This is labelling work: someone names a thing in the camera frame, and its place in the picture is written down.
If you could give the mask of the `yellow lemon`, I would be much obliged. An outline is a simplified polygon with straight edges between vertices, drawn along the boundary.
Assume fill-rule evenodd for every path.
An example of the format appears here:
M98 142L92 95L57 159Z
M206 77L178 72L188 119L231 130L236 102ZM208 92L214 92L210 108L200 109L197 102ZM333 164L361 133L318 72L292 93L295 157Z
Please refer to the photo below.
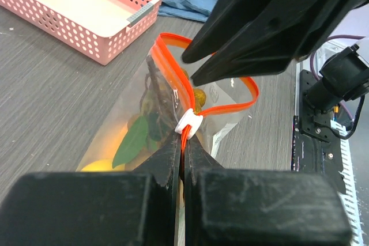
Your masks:
M81 172L112 172L112 171L124 171L125 164L118 165L116 167L112 166L112 159L101 159L94 161L86 166L84 166Z

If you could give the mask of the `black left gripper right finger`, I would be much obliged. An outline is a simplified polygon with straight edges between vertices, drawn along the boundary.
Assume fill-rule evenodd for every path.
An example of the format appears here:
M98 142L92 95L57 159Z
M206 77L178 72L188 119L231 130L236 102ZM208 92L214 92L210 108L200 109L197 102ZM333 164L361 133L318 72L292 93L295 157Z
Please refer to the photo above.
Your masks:
M353 237L321 175L227 169L192 138L183 183L186 245L349 245Z

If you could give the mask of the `brown longan bunch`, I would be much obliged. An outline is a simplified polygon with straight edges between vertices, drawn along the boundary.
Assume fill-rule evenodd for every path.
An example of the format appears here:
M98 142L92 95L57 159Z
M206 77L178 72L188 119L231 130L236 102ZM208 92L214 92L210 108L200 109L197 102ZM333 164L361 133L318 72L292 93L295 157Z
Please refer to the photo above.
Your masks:
M164 145L165 140L178 122L182 113L178 97L161 75L151 57L144 62L147 73L144 78L140 112L127 122L126 138L130 138L128 148L130 159L125 162L126 170L132 171Z

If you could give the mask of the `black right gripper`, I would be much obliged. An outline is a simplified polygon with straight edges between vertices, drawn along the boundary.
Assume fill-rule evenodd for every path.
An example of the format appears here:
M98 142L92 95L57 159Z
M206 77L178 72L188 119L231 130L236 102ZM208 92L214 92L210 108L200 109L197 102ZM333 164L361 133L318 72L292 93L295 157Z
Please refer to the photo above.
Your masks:
M366 0L309 0L296 33L300 36L293 58L303 60L317 50L344 17Z

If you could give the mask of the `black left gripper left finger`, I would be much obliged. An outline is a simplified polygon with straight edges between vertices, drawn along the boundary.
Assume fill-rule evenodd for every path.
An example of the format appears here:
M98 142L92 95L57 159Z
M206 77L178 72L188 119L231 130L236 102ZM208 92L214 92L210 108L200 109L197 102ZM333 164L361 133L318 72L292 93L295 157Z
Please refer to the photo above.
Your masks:
M176 245L181 137L133 171L34 172L1 204L2 245Z

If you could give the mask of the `clear zip bag orange zipper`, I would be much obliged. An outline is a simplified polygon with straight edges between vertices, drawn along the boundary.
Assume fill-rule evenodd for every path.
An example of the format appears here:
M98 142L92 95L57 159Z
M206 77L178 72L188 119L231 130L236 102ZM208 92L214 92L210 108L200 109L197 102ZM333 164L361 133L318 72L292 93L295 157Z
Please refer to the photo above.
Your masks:
M174 129L185 127L217 156L220 141L257 102L259 88L250 77L193 85L194 68L179 61L190 42L174 33L158 35L98 130L79 171L132 171L161 148Z

